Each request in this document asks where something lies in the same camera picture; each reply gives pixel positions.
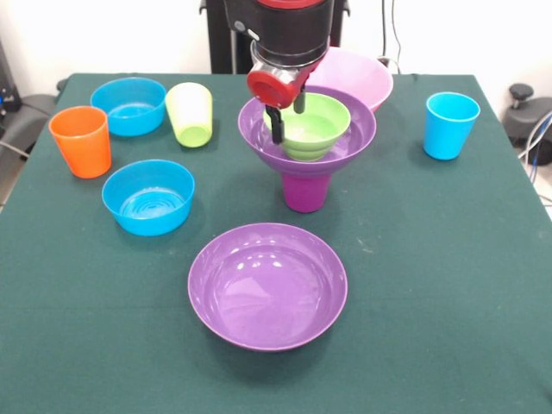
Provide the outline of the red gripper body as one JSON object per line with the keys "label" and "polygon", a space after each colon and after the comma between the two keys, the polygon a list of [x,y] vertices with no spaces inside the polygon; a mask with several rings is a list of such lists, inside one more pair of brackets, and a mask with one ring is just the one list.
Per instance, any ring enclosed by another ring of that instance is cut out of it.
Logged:
{"label": "red gripper body", "polygon": [[311,72],[309,67],[284,68],[255,63],[247,75],[247,85],[263,104],[285,109],[298,98]]}

